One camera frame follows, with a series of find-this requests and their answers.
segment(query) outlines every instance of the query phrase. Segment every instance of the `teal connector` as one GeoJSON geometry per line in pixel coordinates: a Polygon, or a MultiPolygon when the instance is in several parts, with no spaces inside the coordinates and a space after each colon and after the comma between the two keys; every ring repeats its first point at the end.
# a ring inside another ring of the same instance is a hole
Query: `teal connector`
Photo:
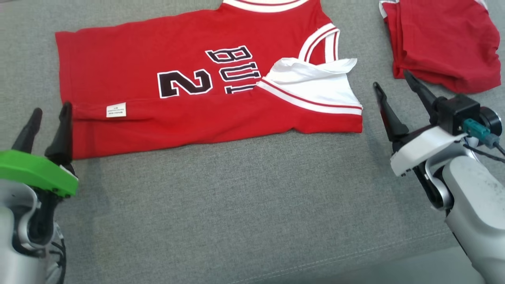
{"type": "Polygon", "coordinates": [[[492,134],[489,128],[471,118],[463,122],[463,132],[468,133],[471,137],[479,139],[479,141],[484,143],[490,149],[493,149],[495,144],[500,141],[500,137],[492,134]]]}

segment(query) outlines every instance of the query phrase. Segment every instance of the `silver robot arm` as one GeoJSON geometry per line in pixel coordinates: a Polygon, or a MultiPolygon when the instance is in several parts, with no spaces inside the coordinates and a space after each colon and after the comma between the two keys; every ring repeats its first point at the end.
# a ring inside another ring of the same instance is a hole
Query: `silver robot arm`
{"type": "Polygon", "coordinates": [[[44,284],[51,244],[27,241],[26,233],[37,196],[29,186],[4,179],[0,188],[0,283],[44,284]]]}
{"type": "Polygon", "coordinates": [[[62,107],[45,157],[31,155],[41,119],[35,109],[12,149],[0,151],[0,284],[63,284],[65,278],[66,247],[54,212],[78,186],[70,164],[72,105],[62,107]],[[51,255],[59,255],[58,263],[51,255]]]}
{"type": "Polygon", "coordinates": [[[445,222],[488,284],[505,282],[505,187],[478,161],[452,159],[443,179],[454,199],[445,222]]]}
{"type": "Polygon", "coordinates": [[[409,132],[374,83],[393,143],[391,168],[397,176],[415,172],[433,208],[446,213],[445,222],[473,267],[487,284],[505,283],[505,187],[474,152],[480,152],[479,144],[500,148],[501,120],[469,97],[436,98],[410,72],[405,77],[428,111],[430,125],[409,132]]]}

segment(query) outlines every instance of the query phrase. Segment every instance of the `gray fabric surface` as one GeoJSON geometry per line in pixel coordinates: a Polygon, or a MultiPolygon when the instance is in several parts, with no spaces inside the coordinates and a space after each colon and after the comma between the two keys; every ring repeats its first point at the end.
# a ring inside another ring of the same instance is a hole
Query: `gray fabric surface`
{"type": "MultiPolygon", "coordinates": [[[[44,118],[34,153],[51,142],[61,106],[54,32],[219,2],[2,4],[0,149],[11,146],[35,107],[44,118]]],[[[381,83],[411,129],[427,124],[427,114],[405,81],[392,77],[377,2],[323,1],[342,30],[339,56],[358,58],[349,81],[365,108],[363,134],[289,132],[75,162],[78,196],[56,214],[68,245],[66,283],[302,283],[456,246],[414,175],[396,178],[389,167],[391,146],[372,83],[381,83]]],[[[503,33],[503,0],[488,5],[503,33]]],[[[501,86],[473,98],[503,115],[504,93],[501,86]]],[[[484,162],[505,182],[505,167],[484,162]]]]}

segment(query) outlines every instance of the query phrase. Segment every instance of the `folded red shirt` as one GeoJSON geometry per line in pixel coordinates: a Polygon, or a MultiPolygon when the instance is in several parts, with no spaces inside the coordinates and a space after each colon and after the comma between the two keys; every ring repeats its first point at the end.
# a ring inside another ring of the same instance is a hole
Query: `folded red shirt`
{"type": "Polygon", "coordinates": [[[390,32],[395,78],[404,78],[408,69],[457,93],[501,85],[499,32],[475,0],[381,2],[380,8],[390,32]]]}

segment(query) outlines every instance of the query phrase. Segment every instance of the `seam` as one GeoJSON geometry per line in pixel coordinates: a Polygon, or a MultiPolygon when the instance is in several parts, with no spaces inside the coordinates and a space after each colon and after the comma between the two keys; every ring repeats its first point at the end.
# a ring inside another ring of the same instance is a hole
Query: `seam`
{"type": "Polygon", "coordinates": [[[398,244],[398,243],[403,243],[403,242],[411,243],[410,241],[420,241],[420,240],[424,240],[424,239],[432,238],[434,236],[439,236],[439,235],[448,234],[448,233],[450,233],[450,231],[447,231],[446,229],[443,229],[443,230],[435,231],[435,232],[432,232],[432,233],[423,234],[423,235],[419,235],[419,236],[414,236],[414,237],[403,239],[403,240],[396,241],[396,242],[393,242],[393,243],[388,243],[388,244],[385,244],[385,245],[369,248],[369,249],[366,249],[366,250],[357,251],[357,252],[350,253],[350,254],[345,254],[345,255],[341,255],[341,256],[330,257],[330,258],[327,258],[327,259],[318,260],[318,261],[310,262],[310,263],[307,263],[307,264],[302,264],[302,265],[298,265],[298,266],[294,266],[294,267],[290,267],[290,268],[286,268],[286,269],[282,269],[282,270],[266,273],[266,274],[263,274],[263,275],[254,276],[254,277],[251,277],[251,278],[246,278],[246,279],[243,279],[243,280],[230,282],[228,284],[237,284],[237,283],[240,283],[240,282],[245,282],[245,281],[253,280],[253,279],[256,279],[256,278],[261,278],[261,277],[264,277],[264,276],[268,276],[268,275],[272,275],[272,274],[277,274],[277,273],[285,272],[285,271],[288,271],[288,270],[293,270],[293,269],[301,268],[301,267],[304,267],[304,266],[309,266],[309,265],[317,264],[317,265],[314,265],[314,266],[305,267],[305,268],[294,270],[294,271],[290,271],[290,272],[287,272],[287,273],[283,273],[283,274],[279,274],[279,275],[274,275],[274,276],[271,276],[271,277],[262,278],[262,279],[255,280],[255,281],[246,282],[245,284],[254,283],[254,282],[261,281],[261,280],[266,280],[266,279],[270,279],[270,278],[274,278],[274,277],[279,277],[279,276],[290,274],[290,273],[293,273],[293,272],[302,271],[302,270],[310,269],[310,268],[313,268],[313,267],[317,267],[317,266],[321,266],[321,265],[325,265],[325,264],[330,264],[330,263],[334,263],[334,262],[338,262],[338,261],[342,261],[344,259],[356,258],[356,257],[359,257],[359,256],[363,256],[363,255],[369,254],[369,253],[371,253],[373,251],[385,250],[387,247],[395,245],[395,244],[398,244]]]}

